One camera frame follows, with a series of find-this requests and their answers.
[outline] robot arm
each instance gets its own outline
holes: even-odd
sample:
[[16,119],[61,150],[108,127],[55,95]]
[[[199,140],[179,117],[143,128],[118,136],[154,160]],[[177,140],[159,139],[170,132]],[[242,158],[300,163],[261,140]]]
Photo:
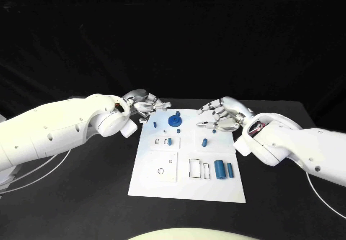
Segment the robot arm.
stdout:
[[110,137],[121,132],[128,138],[138,129],[131,112],[144,115],[140,122],[146,123],[150,115],[170,106],[144,90],[123,98],[95,94],[39,106],[0,123],[0,172],[66,152],[97,134]]
[[242,136],[234,146],[244,156],[254,153],[272,167],[288,158],[309,174],[346,187],[346,134],[316,128],[303,129],[283,115],[255,115],[235,99],[225,99],[232,98],[210,102],[198,111],[202,114],[215,110],[216,116],[216,122],[199,123],[198,126],[223,132],[234,132],[242,126]]

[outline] blue cylinder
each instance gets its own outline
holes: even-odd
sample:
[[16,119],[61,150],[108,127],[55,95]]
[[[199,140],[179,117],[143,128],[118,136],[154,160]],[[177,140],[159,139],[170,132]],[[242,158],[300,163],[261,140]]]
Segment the blue cylinder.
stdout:
[[234,175],[234,168],[231,163],[226,164],[226,168],[228,168],[229,178],[234,179],[235,175]]
[[225,164],[222,160],[216,160],[215,162],[215,172],[216,172],[216,178],[219,180],[226,179],[226,170],[225,170]]
[[203,139],[202,146],[203,146],[203,147],[206,147],[206,146],[208,146],[208,139],[206,139],[206,138]]
[[183,119],[180,118],[180,112],[177,111],[176,114],[169,118],[167,124],[173,127],[177,128],[183,123]]

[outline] white cable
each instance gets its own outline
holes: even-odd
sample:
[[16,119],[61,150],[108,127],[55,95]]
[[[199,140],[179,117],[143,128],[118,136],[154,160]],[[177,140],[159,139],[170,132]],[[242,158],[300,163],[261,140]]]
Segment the white cable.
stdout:
[[316,191],[316,188],[314,188],[314,185],[311,183],[311,180],[310,180],[310,176],[309,176],[309,173],[306,173],[306,176],[307,176],[307,180],[310,182],[310,185],[311,185],[311,189],[319,197],[319,199],[323,201],[323,203],[326,204],[326,206],[332,209],[332,211],[342,217],[346,219],[346,217],[329,206],[329,204],[326,203],[326,201],[323,200],[321,196],[319,195],[317,191]]
[[68,151],[68,154],[66,154],[63,160],[61,161],[61,163],[58,164],[58,166],[53,168],[53,170],[52,170],[42,178],[39,178],[36,181],[33,181],[33,182],[29,183],[27,185],[22,186],[22,187],[10,190],[10,191],[0,192],[0,195],[7,194],[7,193],[10,193],[10,192],[14,192],[14,191],[17,191],[19,189],[23,189],[23,188],[29,187],[29,186],[30,186],[32,184],[35,184],[37,181],[40,181],[40,180],[56,170],[56,168],[63,164],[63,161],[66,160],[69,154],[71,154],[71,150]]
[[50,161],[56,158],[58,155],[55,155],[36,169],[33,169],[27,174],[25,174],[22,177],[19,177],[16,180],[10,181],[10,182],[4,182],[0,184],[0,187],[7,185],[7,184],[13,184],[14,182],[17,182],[20,179],[23,179],[26,176],[29,176],[30,174],[33,174],[39,169],[42,169],[49,163]]

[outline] white board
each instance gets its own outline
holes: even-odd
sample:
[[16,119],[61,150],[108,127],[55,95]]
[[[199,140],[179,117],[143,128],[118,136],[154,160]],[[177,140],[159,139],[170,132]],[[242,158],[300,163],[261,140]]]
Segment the white board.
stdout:
[[[177,111],[180,111],[182,125],[180,127],[172,127],[169,118],[176,115]],[[130,196],[247,203],[234,148],[234,135],[221,131],[213,134],[210,129],[196,126],[199,122],[213,121],[212,111],[198,115],[196,110],[185,109],[169,109],[167,112],[159,111],[150,117],[150,121],[144,124],[141,130],[128,190]],[[167,138],[176,140],[173,145],[157,148],[153,141]],[[208,146],[202,147],[205,138],[208,139]],[[177,155],[177,162],[170,165],[167,156],[170,156],[169,159],[174,159],[174,154]],[[200,161],[200,178],[190,177],[190,159]],[[216,160],[223,160],[225,163],[225,180],[216,179]],[[234,178],[229,178],[228,163],[232,163]],[[209,164],[210,179],[205,179],[203,164]],[[159,174],[159,170],[163,172],[161,169],[164,168],[167,171],[164,170],[164,173]]]

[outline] black table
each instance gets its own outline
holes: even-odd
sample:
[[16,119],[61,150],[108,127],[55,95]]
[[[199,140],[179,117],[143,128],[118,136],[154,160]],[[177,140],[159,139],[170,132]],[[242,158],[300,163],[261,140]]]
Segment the black table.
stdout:
[[[209,100],[164,99],[176,109],[199,109]],[[314,123],[298,102],[244,101],[257,113],[278,113],[303,128]],[[313,193],[307,176],[285,159],[267,166],[254,155],[238,156],[247,204],[128,196],[141,127],[94,136],[72,150],[55,173],[0,200],[1,239],[125,240],[167,228],[205,228],[258,239],[346,239],[346,221]],[[45,162],[23,165],[22,173]],[[42,176],[35,174],[10,189]],[[311,177],[330,205],[346,214],[346,189]]]

